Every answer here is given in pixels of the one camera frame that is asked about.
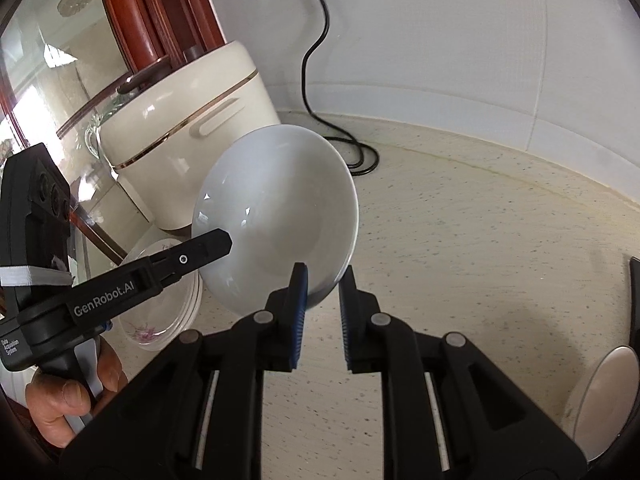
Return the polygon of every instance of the bowl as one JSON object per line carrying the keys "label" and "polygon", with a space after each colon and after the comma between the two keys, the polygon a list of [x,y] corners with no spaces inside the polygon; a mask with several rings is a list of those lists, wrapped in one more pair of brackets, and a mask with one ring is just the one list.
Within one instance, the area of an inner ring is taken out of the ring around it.
{"label": "bowl", "polygon": [[588,462],[609,449],[624,428],[639,380],[636,352],[619,346],[588,368],[571,392],[561,426]]}
{"label": "bowl", "polygon": [[340,281],[358,234],[358,197],[336,149],[291,124],[236,140],[207,175],[193,213],[193,237],[229,233],[229,255],[200,269],[212,295],[239,316],[264,308],[289,284],[293,265],[308,268],[315,306]]}
{"label": "bowl", "polygon": [[[133,250],[123,264],[176,246],[180,240],[164,238],[143,251]],[[166,287],[160,294],[127,310],[118,317],[132,343],[150,351],[161,350],[195,320],[202,301],[202,279],[194,271]]]}

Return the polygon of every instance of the finger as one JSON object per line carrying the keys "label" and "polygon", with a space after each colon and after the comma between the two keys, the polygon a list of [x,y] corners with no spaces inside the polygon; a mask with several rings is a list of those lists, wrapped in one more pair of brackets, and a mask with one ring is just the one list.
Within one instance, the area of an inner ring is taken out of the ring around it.
{"label": "finger", "polygon": [[[121,389],[123,389],[127,385],[127,383],[129,383],[129,381],[127,380],[126,374],[124,374],[123,372],[120,375],[120,382],[118,383],[118,392]],[[92,411],[92,413],[94,415],[97,415],[98,413],[100,413],[104,409],[104,407],[113,400],[113,397],[115,397],[118,394],[118,392],[104,390],[100,395],[100,398],[98,399],[98,403],[95,405],[95,408]]]}
{"label": "finger", "polygon": [[100,338],[100,357],[97,366],[98,379],[106,390],[117,392],[122,375],[122,363],[116,351]]}
{"label": "finger", "polygon": [[85,415],[91,408],[89,394],[76,381],[36,373],[25,390],[33,423],[48,442],[65,447],[75,436],[64,415]]}

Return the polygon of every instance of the white wall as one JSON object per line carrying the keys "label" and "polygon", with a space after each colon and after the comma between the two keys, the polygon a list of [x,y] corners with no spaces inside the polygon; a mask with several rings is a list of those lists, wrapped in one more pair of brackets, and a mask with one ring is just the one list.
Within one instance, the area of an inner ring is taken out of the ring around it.
{"label": "white wall", "polygon": [[[327,0],[310,62],[321,112],[528,150],[640,202],[640,20],[628,0]],[[302,109],[316,0],[213,0],[280,110]]]}

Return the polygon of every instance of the white strap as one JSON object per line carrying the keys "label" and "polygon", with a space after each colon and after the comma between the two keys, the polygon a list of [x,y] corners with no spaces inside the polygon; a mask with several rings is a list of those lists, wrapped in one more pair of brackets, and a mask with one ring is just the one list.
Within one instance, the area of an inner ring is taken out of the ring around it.
{"label": "white strap", "polygon": [[74,277],[66,270],[45,269],[28,265],[0,267],[0,285],[71,285]]}

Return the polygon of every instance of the fingernail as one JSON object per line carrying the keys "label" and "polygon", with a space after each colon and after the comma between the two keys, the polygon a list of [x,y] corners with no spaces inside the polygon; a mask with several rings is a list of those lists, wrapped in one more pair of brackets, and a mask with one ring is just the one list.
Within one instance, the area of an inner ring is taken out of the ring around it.
{"label": "fingernail", "polygon": [[82,403],[82,391],[80,390],[80,384],[75,381],[67,381],[62,386],[62,396],[65,397],[65,402],[72,408],[77,408]]}
{"label": "fingernail", "polygon": [[113,388],[109,388],[112,392],[117,392],[118,391],[118,383],[120,382],[120,374],[117,373],[116,370],[111,370],[111,372],[109,373],[109,378],[111,380],[111,384],[113,385]]}

